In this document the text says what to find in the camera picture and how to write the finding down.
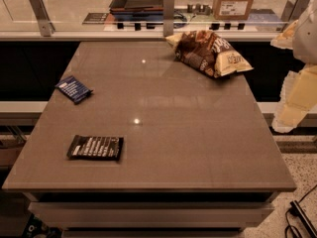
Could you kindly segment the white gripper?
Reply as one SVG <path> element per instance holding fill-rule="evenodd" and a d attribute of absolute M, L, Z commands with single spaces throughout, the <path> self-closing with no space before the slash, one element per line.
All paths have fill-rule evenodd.
<path fill-rule="evenodd" d="M 284 79 L 271 123 L 277 133 L 296 128 L 317 105 L 317 0 L 311 0 L 298 21 L 270 41 L 273 47 L 293 49 L 296 59 L 306 64 L 300 72 L 290 71 Z"/>

